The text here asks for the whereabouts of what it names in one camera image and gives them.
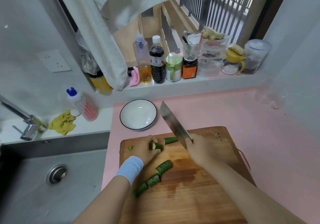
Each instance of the left hand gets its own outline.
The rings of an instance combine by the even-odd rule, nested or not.
[[[152,136],[143,138],[137,146],[132,149],[132,156],[139,157],[143,161],[143,165],[146,166],[152,158],[161,152],[160,149],[149,150],[149,144],[153,142]]]

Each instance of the pink sponge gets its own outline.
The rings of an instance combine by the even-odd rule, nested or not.
[[[137,67],[133,67],[133,70],[131,71],[131,77],[130,77],[130,87],[139,85],[140,83],[140,76],[139,71]]]

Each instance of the electrical outlet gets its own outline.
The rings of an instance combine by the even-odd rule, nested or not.
[[[58,50],[38,52],[36,56],[50,72],[71,70]]]

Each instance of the cucumber piece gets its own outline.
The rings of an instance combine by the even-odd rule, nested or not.
[[[141,195],[143,192],[145,192],[148,189],[148,185],[146,182],[143,182],[142,184],[140,184],[137,188],[135,188],[133,190],[133,194],[135,197],[138,197],[139,195]]]
[[[167,138],[164,138],[163,140],[165,145],[179,141],[178,137],[167,137]]]
[[[172,162],[170,160],[167,160],[162,164],[160,164],[159,166],[157,166],[155,170],[160,176],[162,176],[162,174],[164,174],[171,168],[172,168]]]
[[[159,143],[153,143],[152,144],[152,149],[160,149],[161,151],[163,151],[163,145],[159,144]]]
[[[152,186],[156,185],[160,182],[160,176],[158,174],[152,175],[147,181],[147,185],[151,188]]]

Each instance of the knife blade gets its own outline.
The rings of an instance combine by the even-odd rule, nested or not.
[[[182,146],[187,149],[186,145],[186,138],[189,138],[192,142],[193,139],[189,135],[189,133],[183,128],[181,123],[178,121],[177,117],[174,116],[174,114],[171,112],[169,107],[165,104],[164,101],[161,103],[160,107],[160,114],[162,118],[165,120],[169,128],[172,130],[174,135],[178,137],[179,142],[182,144]]]

